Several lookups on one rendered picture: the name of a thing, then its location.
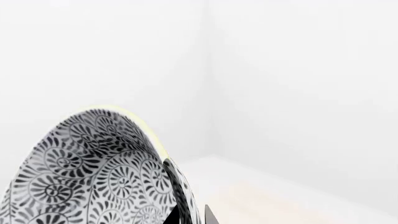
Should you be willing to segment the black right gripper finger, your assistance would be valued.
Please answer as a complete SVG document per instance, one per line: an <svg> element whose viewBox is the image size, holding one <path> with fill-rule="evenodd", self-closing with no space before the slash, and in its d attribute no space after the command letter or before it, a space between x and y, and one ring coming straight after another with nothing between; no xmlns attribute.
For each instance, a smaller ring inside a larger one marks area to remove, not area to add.
<svg viewBox="0 0 398 224"><path fill-rule="evenodd" d="M205 205L205 224L220 224L209 205Z"/></svg>

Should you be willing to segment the black white spiral patterned bowl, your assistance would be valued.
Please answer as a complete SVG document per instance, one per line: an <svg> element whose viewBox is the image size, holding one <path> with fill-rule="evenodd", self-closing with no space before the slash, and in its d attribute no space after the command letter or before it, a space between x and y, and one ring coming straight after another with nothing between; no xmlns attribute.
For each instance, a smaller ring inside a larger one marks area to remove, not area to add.
<svg viewBox="0 0 398 224"><path fill-rule="evenodd" d="M0 224L204 224L177 164L137 116L96 107L31 150L0 203Z"/></svg>

